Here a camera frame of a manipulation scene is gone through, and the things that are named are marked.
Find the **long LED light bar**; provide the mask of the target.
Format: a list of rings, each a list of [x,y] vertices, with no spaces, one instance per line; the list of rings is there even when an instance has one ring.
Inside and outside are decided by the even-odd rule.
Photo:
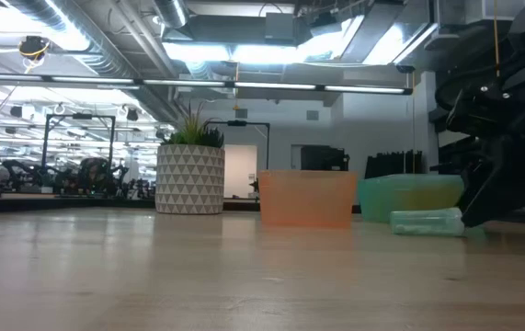
[[[318,85],[318,84],[295,84],[295,83],[266,83],[249,81],[214,81],[214,80],[184,80],[184,79],[143,79],[143,78],[117,78],[117,77],[93,77],[93,76],[70,76],[70,75],[47,75],[47,74],[0,74],[0,82],[26,83],[26,84],[62,84],[75,86],[109,86],[110,88],[125,89],[148,86],[172,86],[172,87],[212,87],[231,89],[271,89],[271,90],[293,90],[313,91],[328,93],[355,93],[375,95],[400,95],[407,96],[413,93],[409,87],[389,86],[343,86],[343,85]]]

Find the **succulent in white patterned pot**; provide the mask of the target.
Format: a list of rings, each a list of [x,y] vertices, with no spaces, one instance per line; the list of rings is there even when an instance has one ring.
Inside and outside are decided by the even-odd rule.
[[[213,215],[223,211],[224,135],[190,109],[156,154],[155,208],[159,213]]]

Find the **black machine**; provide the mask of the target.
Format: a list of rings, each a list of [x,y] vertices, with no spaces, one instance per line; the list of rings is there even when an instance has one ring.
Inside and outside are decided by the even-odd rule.
[[[325,145],[301,148],[301,170],[348,171],[349,155],[344,149]]]

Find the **orange translucent plastic bin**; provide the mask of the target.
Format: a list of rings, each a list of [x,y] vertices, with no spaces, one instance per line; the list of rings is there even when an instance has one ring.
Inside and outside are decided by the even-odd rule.
[[[357,185],[357,174],[349,171],[261,171],[261,222],[267,226],[349,228]]]

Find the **silver round air duct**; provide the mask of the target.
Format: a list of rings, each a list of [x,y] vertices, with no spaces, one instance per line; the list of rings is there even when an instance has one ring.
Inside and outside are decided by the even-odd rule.
[[[180,29],[188,23],[188,9],[184,0],[152,1],[157,15],[167,28]]]

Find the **clear teal pill bottle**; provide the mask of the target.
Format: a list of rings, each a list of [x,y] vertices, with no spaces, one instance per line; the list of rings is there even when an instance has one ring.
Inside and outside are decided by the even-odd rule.
[[[390,225],[393,234],[461,236],[465,230],[462,212],[455,207],[426,211],[392,211]]]

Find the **bright ceiling light panel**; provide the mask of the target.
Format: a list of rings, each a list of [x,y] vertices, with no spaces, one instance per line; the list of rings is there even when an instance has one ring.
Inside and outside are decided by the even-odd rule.
[[[334,25],[334,32],[321,32],[298,46],[270,44],[207,43],[194,40],[165,41],[164,49],[173,60],[185,63],[233,61],[248,64],[312,63],[335,66],[352,50],[352,39],[358,33],[363,16],[353,17]],[[410,36],[404,37],[401,26],[394,23],[376,42],[357,66],[399,64],[434,31],[437,24],[424,24]]]

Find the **black background rig frame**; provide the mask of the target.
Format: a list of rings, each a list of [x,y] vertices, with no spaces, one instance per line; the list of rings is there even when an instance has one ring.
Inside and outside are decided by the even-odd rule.
[[[205,128],[208,128],[210,125],[225,125],[228,127],[246,127],[246,126],[255,126],[255,127],[265,127],[266,133],[262,135],[266,139],[266,169],[269,170],[269,159],[270,159],[270,129],[271,125],[268,122],[249,122],[245,120],[207,120],[204,124]]]
[[[47,153],[48,153],[48,143],[49,135],[51,130],[58,124],[60,124],[64,119],[74,119],[74,120],[92,120],[92,119],[107,119],[111,123],[107,127],[109,131],[109,145],[108,145],[108,164],[107,164],[107,176],[109,179],[113,178],[111,172],[112,160],[113,160],[113,147],[115,141],[115,129],[116,129],[116,117],[110,115],[93,115],[91,113],[74,113],[74,114],[48,114],[46,116],[45,125],[44,125],[44,135],[43,135],[43,145],[42,145],[42,154],[41,154],[41,168],[47,169]]]

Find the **green translucent plastic bin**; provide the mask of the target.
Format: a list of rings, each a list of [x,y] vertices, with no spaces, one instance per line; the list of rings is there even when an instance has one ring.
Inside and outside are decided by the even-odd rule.
[[[463,191],[460,176],[396,174],[362,179],[357,196],[364,221],[388,223],[392,211],[453,207]]]

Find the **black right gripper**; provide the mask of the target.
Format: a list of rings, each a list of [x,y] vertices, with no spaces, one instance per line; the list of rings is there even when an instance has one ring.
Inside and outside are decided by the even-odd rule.
[[[464,226],[525,207],[525,51],[449,77],[437,87],[436,102],[448,113],[448,131],[474,138],[455,162]]]

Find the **black aluminium rig frame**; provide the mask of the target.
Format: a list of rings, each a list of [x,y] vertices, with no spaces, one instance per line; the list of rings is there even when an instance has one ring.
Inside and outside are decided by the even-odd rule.
[[[269,203],[229,200],[223,203],[223,211],[263,211]],[[278,211],[310,211],[313,206],[301,203],[279,206]],[[0,199],[0,212],[45,211],[72,208],[123,208],[155,210],[154,200],[118,200],[92,198],[11,198]]]

